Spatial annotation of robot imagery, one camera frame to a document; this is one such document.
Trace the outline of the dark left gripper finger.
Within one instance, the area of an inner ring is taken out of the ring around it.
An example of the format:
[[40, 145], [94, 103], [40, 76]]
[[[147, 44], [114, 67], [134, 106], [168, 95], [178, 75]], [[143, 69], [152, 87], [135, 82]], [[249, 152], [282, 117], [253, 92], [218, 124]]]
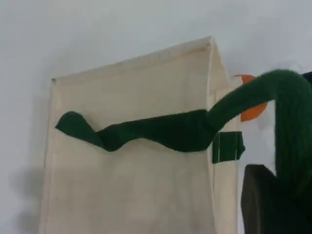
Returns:
[[241, 211], [246, 234], [281, 234], [280, 201], [283, 187], [264, 165], [245, 167]]

